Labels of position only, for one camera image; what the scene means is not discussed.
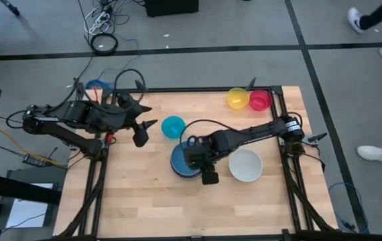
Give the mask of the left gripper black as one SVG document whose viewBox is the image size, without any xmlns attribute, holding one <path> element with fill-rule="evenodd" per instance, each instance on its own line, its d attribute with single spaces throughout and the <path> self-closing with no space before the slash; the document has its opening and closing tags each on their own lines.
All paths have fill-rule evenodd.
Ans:
<svg viewBox="0 0 382 241">
<path fill-rule="evenodd" d="M 123 129 L 134 129 L 137 126 L 136 118 L 144 113 L 152 110 L 152 107 L 140 105 L 141 100 L 143 99 L 143 94 L 138 98 L 134 99 L 132 95 L 128 92 L 116 92 L 115 100 L 119 107 L 123 109 L 123 115 L 125 120 L 123 123 Z M 157 122 L 155 120 L 143 121 L 142 126 L 144 129 L 148 129 L 150 126 L 154 125 Z"/>
</svg>

